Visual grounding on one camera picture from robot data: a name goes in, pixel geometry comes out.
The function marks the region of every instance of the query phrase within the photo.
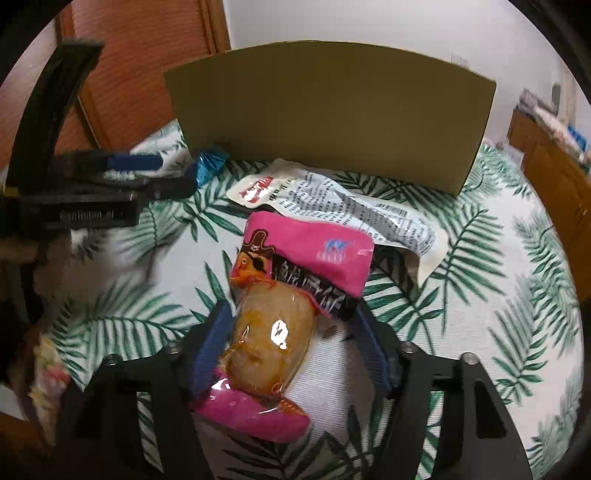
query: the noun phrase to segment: snack package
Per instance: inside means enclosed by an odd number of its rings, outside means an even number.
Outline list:
[[[418,286],[447,253],[447,233],[416,210],[353,194],[334,180],[281,158],[244,177],[226,195],[248,208],[270,205],[289,218],[346,225],[367,233],[377,245],[403,249],[415,257],[416,266],[408,273]]]
[[[273,442],[305,433],[310,419],[285,391],[317,330],[317,313],[353,313],[373,247],[369,236],[341,225],[253,213],[230,272],[230,283],[243,289],[231,343],[195,412]]]
[[[276,443],[293,442],[306,433],[310,418],[285,397],[257,398],[230,386],[218,369],[209,396],[190,404],[198,415],[252,437]]]
[[[364,232],[328,222],[253,213],[230,272],[233,286],[278,280],[298,287],[333,318],[345,319],[361,297],[374,242]]]
[[[297,288],[282,282],[251,285],[226,353],[230,384],[255,395],[280,395],[304,359],[315,317],[314,304]]]
[[[60,398],[70,382],[70,374],[56,346],[50,338],[42,334],[39,345],[33,349],[35,354],[35,382],[29,397],[37,413],[45,439],[49,445],[56,443],[56,424],[60,411]]]

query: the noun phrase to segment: red logo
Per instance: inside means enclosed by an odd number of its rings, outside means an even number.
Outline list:
[[[256,203],[258,199],[269,192],[268,187],[273,181],[273,177],[263,177],[252,184],[251,187],[240,192],[240,196],[247,202]]]

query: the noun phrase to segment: cardboard flap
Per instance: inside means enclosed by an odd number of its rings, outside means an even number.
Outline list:
[[[458,194],[496,84],[396,48],[297,41],[232,50],[165,74],[191,152],[277,157]]]

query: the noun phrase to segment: bed sheet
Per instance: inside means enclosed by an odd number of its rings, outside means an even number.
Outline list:
[[[176,121],[134,151],[162,153],[165,169],[190,161]],[[49,299],[50,336],[79,386],[105,355],[152,355],[229,298],[228,272],[246,218],[225,192],[264,167],[228,161],[191,198],[152,202],[137,226],[73,232],[71,244],[51,247],[37,291]],[[371,175],[335,171],[332,177],[352,192],[412,206],[447,231],[447,256],[416,301],[382,271],[371,272],[363,296],[402,340],[435,355],[480,357],[540,478],[573,433],[583,343],[568,262],[527,179],[503,152],[485,145],[458,197]],[[299,442],[276,445],[196,419],[217,478],[367,478],[391,403],[374,399],[346,325],[313,348],[288,391],[313,421]],[[433,468],[442,402],[440,393],[432,394],[417,478],[428,478]],[[140,394],[138,409],[146,458],[158,466],[149,395]]]

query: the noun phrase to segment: blue package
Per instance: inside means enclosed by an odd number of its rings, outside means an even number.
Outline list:
[[[569,132],[573,136],[574,140],[577,142],[581,150],[585,151],[587,147],[587,139],[581,135],[580,132],[576,131],[572,125],[569,125]]]
[[[202,187],[217,175],[223,168],[224,163],[226,163],[229,156],[230,155],[220,147],[203,150],[196,158],[195,162],[197,165],[197,186]]]

